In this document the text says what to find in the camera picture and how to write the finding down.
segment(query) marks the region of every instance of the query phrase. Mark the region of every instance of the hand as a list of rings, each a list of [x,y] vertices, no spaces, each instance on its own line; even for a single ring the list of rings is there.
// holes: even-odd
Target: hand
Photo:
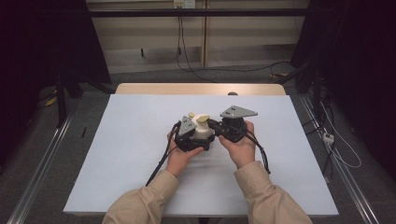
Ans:
[[[187,164],[189,164],[190,159],[204,151],[204,148],[198,147],[192,151],[182,151],[180,148],[177,147],[175,140],[172,136],[168,150],[169,157],[165,170],[177,177],[181,174],[184,168],[186,168]]]
[[[247,129],[251,133],[254,133],[253,123],[247,120],[245,120],[245,123],[247,125]],[[239,142],[233,143],[221,135],[219,136],[219,140],[221,144],[227,148],[228,152],[230,153],[230,157],[233,160],[233,163],[235,163],[237,169],[255,161],[256,145],[250,141],[250,139],[244,137]]]

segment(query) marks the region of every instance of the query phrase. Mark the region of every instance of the person's left hand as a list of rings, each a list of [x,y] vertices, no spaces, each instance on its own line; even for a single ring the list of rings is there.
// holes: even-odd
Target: person's left hand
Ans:
[[[182,151],[177,147],[174,137],[172,136],[168,150],[168,163],[165,170],[175,177],[178,177],[178,175],[180,175],[181,172],[186,168],[187,164],[189,164],[190,159],[204,151],[204,148],[198,147],[192,151]]]

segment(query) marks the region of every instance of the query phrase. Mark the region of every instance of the person's right hand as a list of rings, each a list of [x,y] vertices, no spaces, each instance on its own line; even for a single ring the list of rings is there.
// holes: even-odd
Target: person's right hand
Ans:
[[[254,133],[254,125],[252,122],[245,120],[247,125],[247,129]],[[255,161],[255,148],[256,145],[248,138],[244,137],[239,142],[233,143],[227,140],[223,136],[219,136],[219,140],[221,144],[227,148],[230,153],[230,157],[236,165],[236,168],[239,169],[253,161]]]

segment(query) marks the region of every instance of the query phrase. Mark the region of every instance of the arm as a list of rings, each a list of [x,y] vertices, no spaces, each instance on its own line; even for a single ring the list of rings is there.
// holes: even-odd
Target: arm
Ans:
[[[184,152],[177,148],[173,138],[169,146],[168,163],[147,187],[124,193],[108,209],[107,223],[161,223],[165,203],[177,190],[177,177],[186,168],[190,159],[204,149],[202,147]]]
[[[253,123],[246,121],[254,133]],[[304,210],[282,188],[272,184],[268,173],[255,161],[255,144],[244,137],[232,143],[220,136],[238,169],[234,175],[245,195],[249,223],[312,223]]]

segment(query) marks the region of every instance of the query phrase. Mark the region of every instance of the finger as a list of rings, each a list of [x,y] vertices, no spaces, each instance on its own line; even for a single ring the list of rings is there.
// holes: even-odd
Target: finger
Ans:
[[[187,153],[188,158],[191,159],[192,157],[197,156],[198,154],[200,154],[200,153],[203,152],[203,151],[204,151],[204,148],[203,148],[203,147],[198,147],[198,148],[196,148],[196,149],[194,149],[194,150],[191,150],[191,151],[189,151],[189,152]]]
[[[173,130],[173,134],[172,134],[172,135],[174,135],[176,132],[177,132],[177,127]],[[170,132],[170,133],[168,133],[168,134],[166,135],[166,137],[167,137],[168,139],[169,139],[171,133],[172,133],[172,132]]]
[[[228,145],[232,144],[232,142],[230,140],[228,140],[227,138],[225,138],[222,135],[219,136],[219,141],[224,146],[228,146]]]
[[[247,125],[247,129],[251,132],[254,133],[254,124],[248,120],[245,120],[245,123]]]

